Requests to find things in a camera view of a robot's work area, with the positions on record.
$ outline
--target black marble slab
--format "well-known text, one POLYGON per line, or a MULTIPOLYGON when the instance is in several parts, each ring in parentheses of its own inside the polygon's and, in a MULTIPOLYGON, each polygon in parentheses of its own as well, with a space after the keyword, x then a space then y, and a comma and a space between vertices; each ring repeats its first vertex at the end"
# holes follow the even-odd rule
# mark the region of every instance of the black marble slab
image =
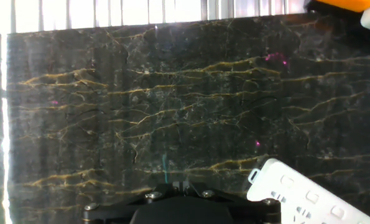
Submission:
POLYGON ((248 173, 268 157, 370 215, 370 44, 344 21, 258 17, 7 43, 0 189, 13 223, 79 223, 87 203, 165 181, 245 197, 248 173))

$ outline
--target marble surface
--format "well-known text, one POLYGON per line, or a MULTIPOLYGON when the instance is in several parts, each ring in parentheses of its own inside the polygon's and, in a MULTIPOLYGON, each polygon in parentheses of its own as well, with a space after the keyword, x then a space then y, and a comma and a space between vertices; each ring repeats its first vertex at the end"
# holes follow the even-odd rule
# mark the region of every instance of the marble surface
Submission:
POLYGON ((80 223, 89 202, 165 181, 245 196, 268 157, 370 215, 370 43, 345 26, 311 14, 10 35, 0 223, 80 223))

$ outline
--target screw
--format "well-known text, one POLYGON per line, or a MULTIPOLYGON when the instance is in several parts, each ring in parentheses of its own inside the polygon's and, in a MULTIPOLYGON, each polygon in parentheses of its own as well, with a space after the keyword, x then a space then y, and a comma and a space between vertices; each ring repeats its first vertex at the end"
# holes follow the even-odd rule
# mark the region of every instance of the screw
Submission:
POLYGON ((84 207, 84 209, 87 210, 87 211, 90 211, 90 210, 94 210, 94 209, 96 209, 98 207, 99 207, 99 204, 97 204, 97 203, 90 203, 89 205, 86 205, 84 207))
POLYGON ((160 193, 160 192, 151 192, 149 194, 146 194, 145 198, 147 198, 147 199, 157 199, 161 196, 162 196, 162 193, 160 193))
POLYGON ((263 202, 264 202, 265 204, 267 204, 267 205, 271 205, 271 204, 273 204, 273 203, 276 203, 276 200, 271 199, 271 198, 267 198, 267 199, 263 200, 263 202))
POLYGON ((212 190, 205 190, 205 191, 203 191, 203 193, 202 193, 202 195, 203 195, 203 197, 204 198, 209 198, 209 197, 212 197, 212 196, 214 196, 214 191, 212 191, 212 190))

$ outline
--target bolt head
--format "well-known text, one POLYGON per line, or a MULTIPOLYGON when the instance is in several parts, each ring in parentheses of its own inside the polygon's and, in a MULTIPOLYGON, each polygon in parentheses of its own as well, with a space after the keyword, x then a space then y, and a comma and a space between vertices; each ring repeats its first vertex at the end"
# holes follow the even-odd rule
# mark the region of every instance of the bolt head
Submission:
POLYGON ((203 193, 202 193, 202 195, 203 195, 203 197, 204 198, 209 198, 209 197, 212 197, 212 196, 214 196, 214 191, 212 191, 212 190, 205 190, 205 191, 203 191, 203 193))
POLYGON ((86 211, 94 210, 99 207, 99 204, 97 203, 90 203, 89 205, 85 205, 84 209, 86 211))
POLYGON ((162 193, 160 192, 151 192, 145 195, 145 198, 148 199, 157 199, 162 196, 162 193))

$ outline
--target orange object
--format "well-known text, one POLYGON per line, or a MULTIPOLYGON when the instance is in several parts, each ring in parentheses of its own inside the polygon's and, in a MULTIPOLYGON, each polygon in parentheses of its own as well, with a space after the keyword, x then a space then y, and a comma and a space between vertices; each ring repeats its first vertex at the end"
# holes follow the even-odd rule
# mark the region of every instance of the orange object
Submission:
POLYGON ((370 0, 317 0, 354 12, 363 12, 370 8, 370 0))

